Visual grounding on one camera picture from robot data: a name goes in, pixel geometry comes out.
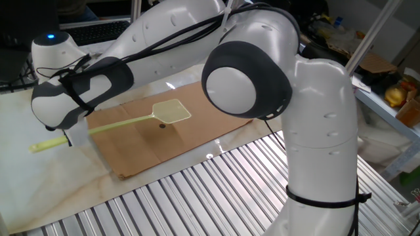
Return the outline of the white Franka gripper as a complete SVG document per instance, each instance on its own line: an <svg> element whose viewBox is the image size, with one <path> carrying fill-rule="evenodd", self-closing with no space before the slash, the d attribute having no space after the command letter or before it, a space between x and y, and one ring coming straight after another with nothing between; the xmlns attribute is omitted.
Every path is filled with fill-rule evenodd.
<svg viewBox="0 0 420 236"><path fill-rule="evenodd" d="M69 147L82 146L87 142L89 138L88 131L88 123L85 117L79 119L78 122L67 131L62 130Z"/></svg>

